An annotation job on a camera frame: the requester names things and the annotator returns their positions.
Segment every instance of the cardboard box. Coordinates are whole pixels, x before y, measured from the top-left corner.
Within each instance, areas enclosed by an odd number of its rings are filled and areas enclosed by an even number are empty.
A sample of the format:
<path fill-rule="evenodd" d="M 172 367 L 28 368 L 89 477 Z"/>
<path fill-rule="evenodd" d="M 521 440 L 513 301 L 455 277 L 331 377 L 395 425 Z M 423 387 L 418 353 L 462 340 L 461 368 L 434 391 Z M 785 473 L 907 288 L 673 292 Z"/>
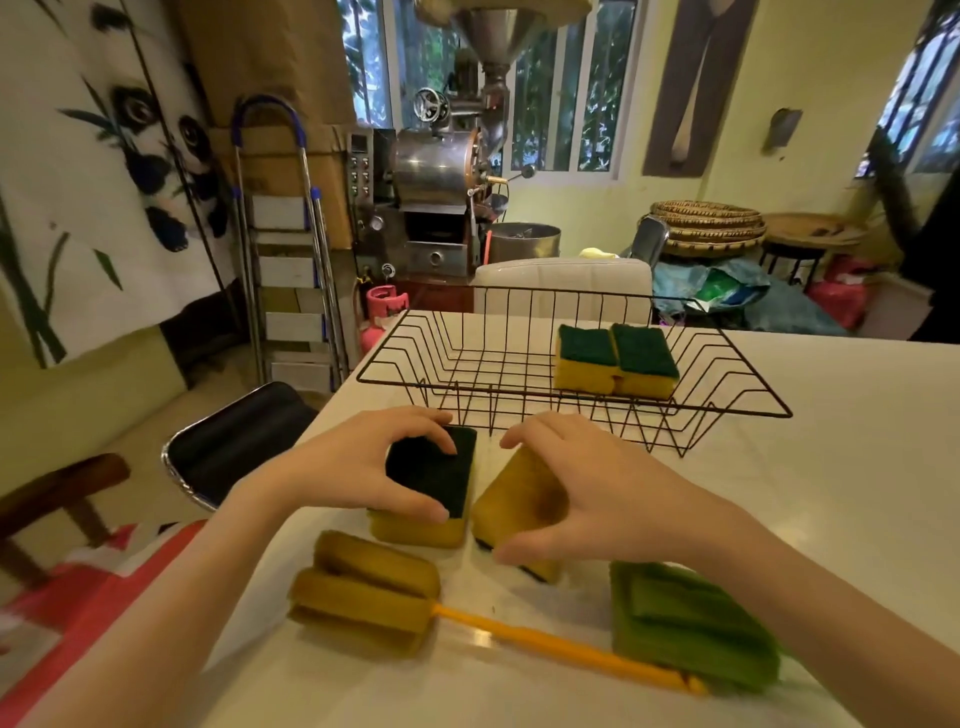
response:
<path fill-rule="evenodd" d="M 228 127 L 238 98 L 271 93 L 304 123 L 353 124 L 353 91 L 336 0 L 174 0 L 214 124 Z M 250 125 L 281 123 L 256 109 Z"/>
<path fill-rule="evenodd" d="M 320 188 L 330 247 L 350 250 L 353 233 L 347 202 L 345 150 L 351 127 L 306 127 L 310 180 Z M 209 130 L 210 146 L 230 184 L 236 183 L 229 129 Z M 289 126 L 243 131 L 243 181 L 247 195 L 303 197 L 300 158 Z"/>

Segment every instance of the metal ladder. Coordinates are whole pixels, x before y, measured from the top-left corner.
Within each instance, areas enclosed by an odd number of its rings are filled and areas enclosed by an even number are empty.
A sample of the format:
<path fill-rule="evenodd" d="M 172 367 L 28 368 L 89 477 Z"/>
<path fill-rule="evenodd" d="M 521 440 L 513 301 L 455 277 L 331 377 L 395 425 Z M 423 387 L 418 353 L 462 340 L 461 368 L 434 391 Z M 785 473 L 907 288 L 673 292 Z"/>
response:
<path fill-rule="evenodd" d="M 297 143 L 300 162 L 300 179 L 303 184 L 303 204 L 305 207 L 305 226 L 312 247 L 312 258 L 308 257 L 261 257 L 257 254 L 256 244 L 266 243 L 267 232 L 257 235 L 252 241 L 252 228 L 249 212 L 254 212 L 254 224 L 257 222 L 255 204 L 244 191 L 243 183 L 243 126 L 248 111 L 259 106 L 277 106 L 283 109 L 289 120 Z M 256 366 L 257 384 L 266 384 L 274 379 L 286 380 L 300 389 L 316 389 L 303 383 L 310 376 L 299 376 L 304 369 L 322 371 L 329 368 L 329 389 L 336 391 L 349 376 L 349 361 L 340 305 L 337 300 L 333 266 L 330 262 L 330 248 L 326 234 L 324 212 L 320 206 L 320 189 L 310 180 L 307 164 L 306 132 L 297 112 L 286 101 L 269 94 L 257 94 L 237 105 L 230 123 L 230 136 L 233 142 L 236 184 L 233 187 L 233 202 L 240 231 L 240 265 L 243 276 L 244 292 L 247 297 L 247 319 L 250 326 L 250 338 L 253 359 Z M 286 237 L 291 232 L 281 232 Z M 297 244 L 282 241 L 281 244 Z M 324 313 L 274 313 L 265 312 L 260 296 L 260 286 L 269 285 L 281 288 L 319 288 L 323 292 Z M 328 362 L 322 362 L 315 356 L 305 356 L 301 360 L 291 357 L 286 361 L 268 361 L 264 351 L 264 342 L 307 342 L 324 343 L 329 352 Z"/>

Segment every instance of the stacked woven trays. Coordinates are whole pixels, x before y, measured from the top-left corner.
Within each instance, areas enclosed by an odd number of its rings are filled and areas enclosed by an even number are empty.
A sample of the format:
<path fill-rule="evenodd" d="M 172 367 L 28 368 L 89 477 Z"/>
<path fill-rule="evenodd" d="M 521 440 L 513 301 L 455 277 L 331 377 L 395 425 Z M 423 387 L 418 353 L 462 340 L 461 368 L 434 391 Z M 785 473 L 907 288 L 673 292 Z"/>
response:
<path fill-rule="evenodd" d="M 767 233 L 762 215 L 746 207 L 673 200 L 654 203 L 650 213 L 670 226 L 670 241 L 663 250 L 668 255 L 743 255 L 762 243 Z"/>

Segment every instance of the wire basket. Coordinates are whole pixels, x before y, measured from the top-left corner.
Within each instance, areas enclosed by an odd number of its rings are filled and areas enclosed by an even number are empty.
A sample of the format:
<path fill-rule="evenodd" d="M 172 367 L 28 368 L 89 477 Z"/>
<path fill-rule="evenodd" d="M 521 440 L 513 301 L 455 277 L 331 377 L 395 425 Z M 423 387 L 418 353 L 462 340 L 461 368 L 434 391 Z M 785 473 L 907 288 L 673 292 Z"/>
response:
<path fill-rule="evenodd" d="M 653 297 L 492 286 L 469 290 L 471 313 L 404 312 L 357 379 L 403 386 L 411 403 L 454 412 L 458 425 L 490 433 L 540 412 L 580 413 L 625 440 L 648 450 L 670 447 L 681 457 L 723 415 L 793 417 L 722 329 L 662 322 Z M 613 323 L 661 326 L 680 371 L 670 400 L 553 388 L 558 326 Z"/>

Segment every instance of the black chair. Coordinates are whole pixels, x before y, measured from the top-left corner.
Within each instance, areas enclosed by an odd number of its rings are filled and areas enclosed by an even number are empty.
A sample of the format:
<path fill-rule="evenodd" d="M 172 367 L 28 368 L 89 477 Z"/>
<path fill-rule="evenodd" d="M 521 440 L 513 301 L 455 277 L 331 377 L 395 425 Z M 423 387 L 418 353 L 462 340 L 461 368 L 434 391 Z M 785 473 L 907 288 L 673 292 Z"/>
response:
<path fill-rule="evenodd" d="M 161 458 L 194 502 L 215 511 L 240 478 L 290 449 L 316 416 L 297 390 L 273 381 L 178 432 Z"/>
<path fill-rule="evenodd" d="M 631 257 L 643 260 L 650 266 L 650 270 L 657 267 L 663 248 L 670 239 L 670 228 L 659 217 L 646 215 L 636 226 L 634 242 L 621 257 Z"/>

